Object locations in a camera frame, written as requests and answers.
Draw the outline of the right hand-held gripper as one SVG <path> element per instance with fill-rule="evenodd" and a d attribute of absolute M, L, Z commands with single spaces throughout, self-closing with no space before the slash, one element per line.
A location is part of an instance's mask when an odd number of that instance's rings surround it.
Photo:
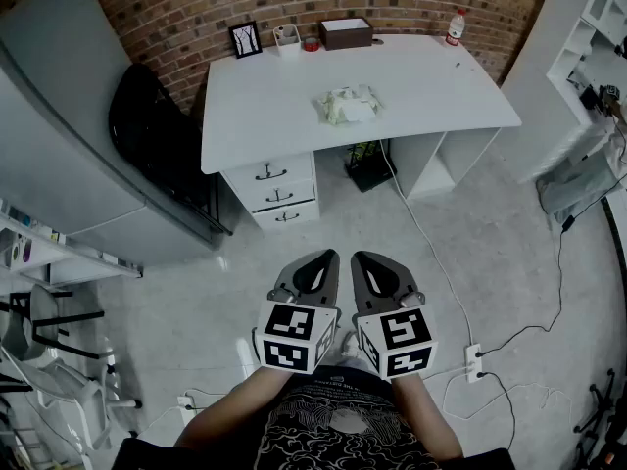
<path fill-rule="evenodd" d="M 351 257 L 359 346 L 383 380 L 426 370 L 438 347 L 432 307 L 404 265 L 368 251 Z"/>

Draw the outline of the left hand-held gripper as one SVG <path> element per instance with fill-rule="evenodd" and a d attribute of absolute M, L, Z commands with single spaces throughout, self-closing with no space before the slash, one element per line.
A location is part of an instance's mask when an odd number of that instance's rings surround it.
<path fill-rule="evenodd" d="M 320 250 L 286 265 L 262 301 L 253 330 L 264 367 L 311 375 L 334 342 L 340 257 Z"/>

